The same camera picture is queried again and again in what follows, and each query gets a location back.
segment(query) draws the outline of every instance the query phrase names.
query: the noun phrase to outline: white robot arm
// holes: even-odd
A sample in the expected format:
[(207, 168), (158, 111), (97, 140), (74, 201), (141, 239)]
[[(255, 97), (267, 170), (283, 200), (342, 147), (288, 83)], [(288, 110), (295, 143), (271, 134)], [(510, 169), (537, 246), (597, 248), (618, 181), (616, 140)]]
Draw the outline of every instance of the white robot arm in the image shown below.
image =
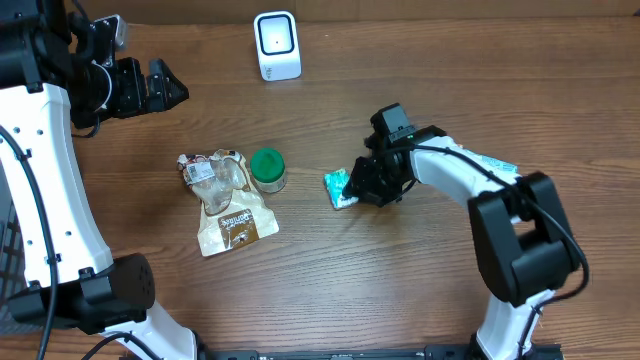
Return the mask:
[[(569, 224), (550, 178), (521, 177), (485, 164), (437, 127), (416, 130), (399, 104), (378, 111), (371, 124), (374, 134), (365, 145), (372, 154), (356, 160), (343, 196), (382, 207), (420, 182), (467, 208), (478, 268), (492, 295), (465, 352), (480, 359), (534, 358), (531, 336), (541, 307), (569, 273), (586, 264), (577, 245), (565, 246)], [(535, 230), (516, 235), (513, 224), (532, 220)]]
[[(509, 184), (515, 184), (520, 177), (518, 174), (502, 171), (485, 164), (480, 156), (462, 149), (449, 136), (434, 137), (419, 145), (450, 149), (463, 154)], [(503, 188), (502, 185), (487, 179), (468, 163), (451, 155), (429, 150), (413, 150), (410, 159), (411, 168), (417, 181), (434, 186), (465, 208), (469, 199), (475, 198), (483, 192), (494, 192)], [(512, 224), (519, 221), (517, 216), (511, 219)], [(539, 315), (536, 315), (531, 329), (526, 328), (527, 319), (536, 305), (550, 299), (554, 293), (552, 290), (541, 291), (517, 307), (491, 295), (485, 320), (476, 333), (477, 344), (487, 358), (494, 360), (515, 359), (518, 354), (520, 337), (524, 331), (528, 331), (523, 349), (523, 352), (527, 353), (531, 349), (531, 336)]]
[[(75, 54), (68, 50), (71, 32), (78, 38)], [(20, 220), (28, 285), (8, 304), (16, 321), (45, 325), (39, 358), (51, 327), (123, 332), (167, 359), (197, 356), (197, 336), (155, 301), (146, 259), (113, 259), (91, 215), (71, 141), (72, 122), (98, 126), (112, 117), (169, 110), (189, 97), (161, 60), (151, 62), (147, 84), (137, 60), (116, 60), (125, 40), (119, 16), (67, 17), (59, 0), (7, 1), (0, 10), (0, 126), (6, 131), (0, 160)], [(127, 340), (119, 339), (140, 358), (152, 358)]]

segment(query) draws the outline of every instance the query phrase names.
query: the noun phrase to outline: wood grain surface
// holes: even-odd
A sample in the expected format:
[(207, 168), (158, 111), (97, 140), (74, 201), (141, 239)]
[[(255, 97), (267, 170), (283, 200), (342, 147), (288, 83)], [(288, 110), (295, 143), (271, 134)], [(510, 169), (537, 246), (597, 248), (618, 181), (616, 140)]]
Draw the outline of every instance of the wood grain surface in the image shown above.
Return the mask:
[[(465, 210), (416, 186), (393, 206), (335, 211), (322, 185), (366, 154), (369, 117), (398, 101), (417, 126), (554, 179), (593, 275), (582, 296), (546, 309), (535, 340), (561, 343), (568, 359), (637, 358), (637, 18), (308, 23), (299, 39), (302, 77), (265, 83), (251, 26), (134, 26), (126, 55), (165, 59), (191, 99), (75, 142), (105, 240), (116, 256), (148, 257), (176, 320), (213, 349), (467, 342), (489, 292)], [(250, 158), (265, 146), (288, 166), (284, 190), (265, 196), (280, 232), (203, 258), (178, 155)], [(38, 340), (4, 338), (0, 358), (33, 358)], [(55, 331), (47, 358), (80, 358), (98, 341)]]
[[(65, 0), (73, 10), (71, 0)], [(298, 21), (631, 16), (637, 0), (81, 0), (93, 19), (120, 14), (138, 24), (245, 24), (266, 11)]]

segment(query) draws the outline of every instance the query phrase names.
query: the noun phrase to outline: small container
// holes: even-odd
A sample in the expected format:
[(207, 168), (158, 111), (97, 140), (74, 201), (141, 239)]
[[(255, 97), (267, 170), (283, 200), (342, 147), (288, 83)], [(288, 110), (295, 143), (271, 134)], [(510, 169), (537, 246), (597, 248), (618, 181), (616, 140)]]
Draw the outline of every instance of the small container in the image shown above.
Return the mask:
[(251, 174), (256, 187), (266, 193), (275, 193), (286, 185), (287, 170), (282, 155), (274, 149), (264, 148), (253, 154)]

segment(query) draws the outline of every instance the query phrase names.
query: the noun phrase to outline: crumpled plastic bag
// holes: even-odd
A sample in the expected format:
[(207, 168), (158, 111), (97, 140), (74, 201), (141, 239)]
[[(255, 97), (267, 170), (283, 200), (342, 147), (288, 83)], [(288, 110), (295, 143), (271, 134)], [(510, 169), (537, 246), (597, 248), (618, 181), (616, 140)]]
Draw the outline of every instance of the crumpled plastic bag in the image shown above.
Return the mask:
[(178, 170), (202, 201), (198, 242), (203, 256), (248, 245), (278, 232), (273, 211), (249, 180), (237, 151), (212, 156), (180, 155)]

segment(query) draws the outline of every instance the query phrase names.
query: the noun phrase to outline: white device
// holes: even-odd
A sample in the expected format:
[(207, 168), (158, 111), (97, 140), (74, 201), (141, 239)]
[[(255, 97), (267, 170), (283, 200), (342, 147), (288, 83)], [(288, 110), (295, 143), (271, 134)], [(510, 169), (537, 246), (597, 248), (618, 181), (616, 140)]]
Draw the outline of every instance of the white device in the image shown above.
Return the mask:
[[(96, 274), (103, 271), (113, 264), (113, 257), (93, 220), (78, 171), (71, 142), (69, 95), (51, 84), (43, 84), (42, 89), (33, 94), (25, 86), (0, 91), (0, 125), (13, 132), (24, 152), (31, 153), (29, 163), (40, 185), (60, 258), (59, 282), (65, 283), (77, 280), (79, 269), (92, 268)], [(51, 277), (36, 203), (13, 150), (6, 142), (2, 145), (0, 159), (25, 240), (24, 277), (27, 283), (37, 281), (49, 287)]]
[(296, 20), (288, 11), (262, 13), (253, 21), (260, 73), (266, 81), (302, 74)]

